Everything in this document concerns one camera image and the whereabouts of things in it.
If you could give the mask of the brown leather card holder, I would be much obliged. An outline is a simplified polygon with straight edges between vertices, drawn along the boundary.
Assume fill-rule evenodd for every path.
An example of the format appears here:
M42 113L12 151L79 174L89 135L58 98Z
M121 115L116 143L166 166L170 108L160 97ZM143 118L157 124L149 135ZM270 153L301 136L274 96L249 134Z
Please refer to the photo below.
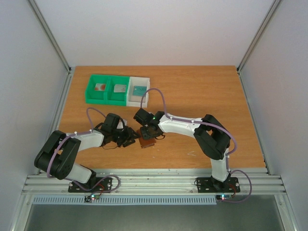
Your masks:
M154 146L154 145L155 145L156 139L145 140L145 139L142 137L141 131L140 131L140 130L137 130L137 133L138 133L138 135L140 136L140 137L139 137L139 143L140 143L140 146L141 146L142 149L148 148L148 147L151 147L151 146Z

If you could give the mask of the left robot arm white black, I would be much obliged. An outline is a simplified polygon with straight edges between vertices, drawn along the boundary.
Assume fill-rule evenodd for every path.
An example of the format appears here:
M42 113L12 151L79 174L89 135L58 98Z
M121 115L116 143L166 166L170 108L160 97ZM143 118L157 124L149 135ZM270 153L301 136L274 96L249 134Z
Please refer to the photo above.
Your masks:
M134 144L139 137L124 119L109 113L102 123L85 132L55 130L36 156L34 166L46 172L49 178L71 180L82 190L91 192L99 181L96 172L75 163L78 152L104 147L111 142L116 144L116 148L124 148Z

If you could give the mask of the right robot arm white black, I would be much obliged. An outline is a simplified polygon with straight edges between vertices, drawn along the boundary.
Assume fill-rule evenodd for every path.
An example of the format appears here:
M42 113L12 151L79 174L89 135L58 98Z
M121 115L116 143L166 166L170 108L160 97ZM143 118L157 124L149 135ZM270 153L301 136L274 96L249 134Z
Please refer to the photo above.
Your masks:
M152 114L139 109L134 119L141 125L144 140L176 133L194 138L202 152L210 158L212 173L209 186L215 192L222 192L229 186L227 153L231 138L227 130L212 116L185 118L162 111Z

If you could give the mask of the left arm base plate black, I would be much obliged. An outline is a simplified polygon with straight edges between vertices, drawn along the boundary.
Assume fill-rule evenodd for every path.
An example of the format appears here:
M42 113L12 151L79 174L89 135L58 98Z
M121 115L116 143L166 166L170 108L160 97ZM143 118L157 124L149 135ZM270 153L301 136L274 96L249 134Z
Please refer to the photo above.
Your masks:
M93 193L101 190L109 191L112 187L112 178L95 177L90 179L87 183L71 182L68 186L69 193Z

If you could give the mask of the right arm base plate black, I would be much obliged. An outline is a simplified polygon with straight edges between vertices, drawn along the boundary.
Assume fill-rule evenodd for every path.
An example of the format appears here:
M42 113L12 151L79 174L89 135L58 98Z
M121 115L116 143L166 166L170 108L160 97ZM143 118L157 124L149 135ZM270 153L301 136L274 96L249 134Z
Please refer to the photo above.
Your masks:
M228 177L224 182L212 177L198 177L194 184L199 193L239 193L241 191L236 177Z

